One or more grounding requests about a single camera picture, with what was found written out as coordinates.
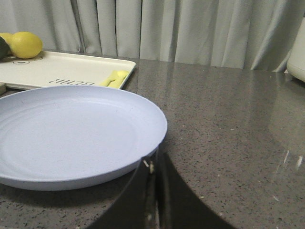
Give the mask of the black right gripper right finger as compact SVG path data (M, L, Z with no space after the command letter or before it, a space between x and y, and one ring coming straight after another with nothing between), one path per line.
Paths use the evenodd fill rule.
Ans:
M162 229L233 229L184 182L166 153L156 154L156 194Z

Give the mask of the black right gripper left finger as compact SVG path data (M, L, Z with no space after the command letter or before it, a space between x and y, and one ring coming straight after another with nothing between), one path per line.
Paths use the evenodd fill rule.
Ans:
M89 229L157 229L157 150L141 158L131 179L115 202Z

